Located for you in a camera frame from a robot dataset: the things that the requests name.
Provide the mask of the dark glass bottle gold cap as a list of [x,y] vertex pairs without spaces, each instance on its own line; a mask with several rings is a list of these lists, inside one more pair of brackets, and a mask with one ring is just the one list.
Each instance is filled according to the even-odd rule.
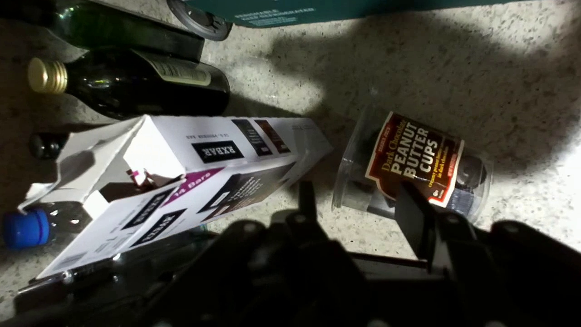
[[27,79],[37,93],[68,94],[118,120],[220,116],[230,101],[230,84],[219,69],[144,50],[89,50],[70,62],[33,58]]

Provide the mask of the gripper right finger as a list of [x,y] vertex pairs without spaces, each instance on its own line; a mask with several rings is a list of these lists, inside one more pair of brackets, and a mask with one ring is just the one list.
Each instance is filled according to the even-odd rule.
[[444,275],[473,327],[581,327],[581,252],[514,220],[489,231],[436,209],[410,182],[395,219],[429,273]]

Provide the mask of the bottle with blue cap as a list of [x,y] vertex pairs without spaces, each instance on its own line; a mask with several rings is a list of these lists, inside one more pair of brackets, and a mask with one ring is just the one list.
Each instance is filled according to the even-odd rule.
[[93,221],[78,202],[39,203],[25,213],[7,213],[2,237],[13,250],[57,244],[67,246]]

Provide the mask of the clear tub of peanut butter cups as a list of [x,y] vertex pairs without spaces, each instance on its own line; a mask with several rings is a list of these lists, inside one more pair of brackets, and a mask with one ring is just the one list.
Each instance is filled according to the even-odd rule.
[[393,218],[401,182],[437,209],[477,221],[492,184],[492,160],[459,137],[394,111],[363,110],[343,153],[332,208]]

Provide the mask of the teal cardboard box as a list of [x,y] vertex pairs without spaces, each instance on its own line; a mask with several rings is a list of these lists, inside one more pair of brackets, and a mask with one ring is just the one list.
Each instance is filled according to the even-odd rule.
[[229,23],[270,28],[385,13],[504,4],[523,0],[182,0]]

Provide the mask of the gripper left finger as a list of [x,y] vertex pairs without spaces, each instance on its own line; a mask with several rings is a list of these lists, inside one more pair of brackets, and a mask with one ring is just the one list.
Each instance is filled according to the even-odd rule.
[[369,283],[317,221],[314,186],[269,226],[238,221],[154,303],[154,327],[367,327]]

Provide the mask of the open white carton box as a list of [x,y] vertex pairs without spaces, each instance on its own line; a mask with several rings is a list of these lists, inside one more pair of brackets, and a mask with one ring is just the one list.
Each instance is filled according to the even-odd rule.
[[78,202],[93,221],[38,278],[118,258],[262,203],[332,151],[309,118],[145,115],[70,133],[57,179],[31,185],[18,213]]

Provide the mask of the grey round disc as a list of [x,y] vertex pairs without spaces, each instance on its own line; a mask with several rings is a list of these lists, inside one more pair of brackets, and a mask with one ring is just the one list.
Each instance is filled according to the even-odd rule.
[[210,41],[224,41],[231,32],[233,24],[221,17],[187,5],[183,0],[166,0],[173,15],[199,37]]

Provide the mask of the bottle with black cap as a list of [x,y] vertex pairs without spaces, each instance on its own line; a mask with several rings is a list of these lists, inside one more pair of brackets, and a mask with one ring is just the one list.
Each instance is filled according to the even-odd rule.
[[55,160],[60,155],[68,138],[68,133],[31,133],[28,142],[29,153],[40,160]]

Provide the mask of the dark green glass bottle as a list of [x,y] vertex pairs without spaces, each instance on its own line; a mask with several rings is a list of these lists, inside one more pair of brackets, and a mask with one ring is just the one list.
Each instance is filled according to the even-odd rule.
[[94,0],[45,2],[50,5],[50,30],[82,49],[118,47],[201,59],[205,40],[173,25]]

